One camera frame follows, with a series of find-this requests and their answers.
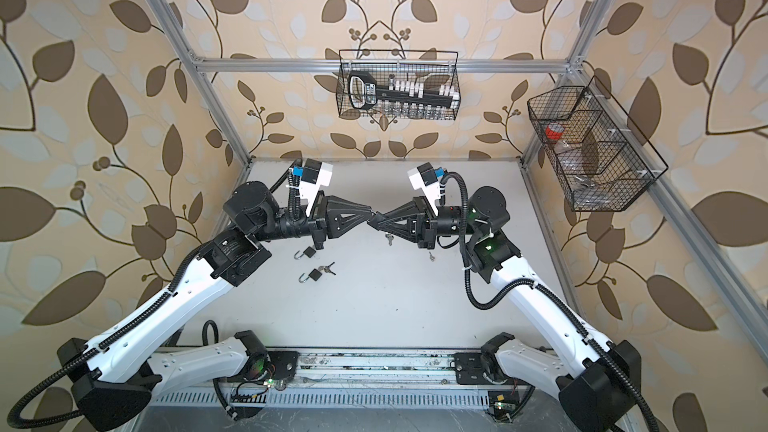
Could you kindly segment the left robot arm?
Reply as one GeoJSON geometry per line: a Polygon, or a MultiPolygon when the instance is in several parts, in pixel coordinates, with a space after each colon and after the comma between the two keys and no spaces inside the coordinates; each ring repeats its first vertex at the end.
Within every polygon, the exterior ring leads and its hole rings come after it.
{"type": "Polygon", "coordinates": [[[84,417],[110,431],[139,415],[179,379],[240,374],[264,348],[251,332],[198,348],[173,366],[156,350],[200,310],[241,285],[271,256],[265,242],[311,237],[321,248],[373,216],[367,205],[327,196],[319,183],[289,180],[289,203],[278,204],[260,181],[238,186],[223,205],[230,226],[182,260],[168,286],[111,329],[88,341],[72,339],[59,350],[60,370],[24,394],[10,409],[9,427],[34,429],[84,417]],[[76,409],[37,419],[23,410],[60,379],[72,382],[76,409]]]}

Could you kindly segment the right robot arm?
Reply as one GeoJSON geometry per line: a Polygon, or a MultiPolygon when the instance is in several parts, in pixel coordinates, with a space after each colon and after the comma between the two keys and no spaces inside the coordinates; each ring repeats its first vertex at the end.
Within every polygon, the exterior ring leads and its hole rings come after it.
{"type": "Polygon", "coordinates": [[[642,395],[642,359],[628,341],[616,343],[580,317],[533,270],[505,235],[510,220],[501,191],[467,190],[455,171],[413,169],[409,180],[419,196],[370,219],[372,228],[423,249],[454,237],[470,304],[487,311],[508,300],[548,342],[551,353],[500,333],[481,349],[485,378],[502,384],[520,379],[558,400],[581,431],[616,431],[637,407],[650,431],[661,424],[642,395]]]}

